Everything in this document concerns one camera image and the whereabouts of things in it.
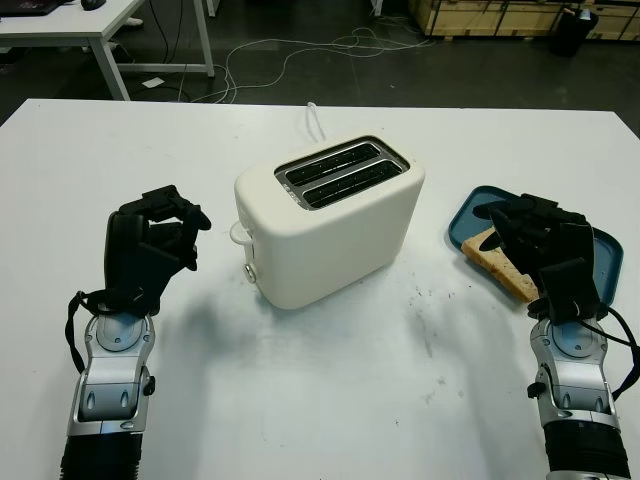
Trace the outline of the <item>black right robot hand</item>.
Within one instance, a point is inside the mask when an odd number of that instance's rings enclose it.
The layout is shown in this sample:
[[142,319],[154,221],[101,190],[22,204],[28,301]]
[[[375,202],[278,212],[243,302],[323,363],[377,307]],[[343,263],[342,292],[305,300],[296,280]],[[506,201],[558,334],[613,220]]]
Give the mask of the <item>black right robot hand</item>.
[[594,265],[593,229],[585,216],[563,210],[558,203],[530,194],[477,205],[473,214],[489,220],[494,232],[482,251],[502,250],[514,267],[542,285],[539,270],[583,259]]

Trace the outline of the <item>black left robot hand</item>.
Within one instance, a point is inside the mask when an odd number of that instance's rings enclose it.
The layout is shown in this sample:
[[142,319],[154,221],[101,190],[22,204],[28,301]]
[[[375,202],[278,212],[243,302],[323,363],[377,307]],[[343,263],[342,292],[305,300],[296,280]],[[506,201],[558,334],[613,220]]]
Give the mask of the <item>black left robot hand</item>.
[[105,286],[124,294],[160,296],[183,269],[197,269],[196,239],[212,227],[201,207],[173,185],[145,192],[109,217]]

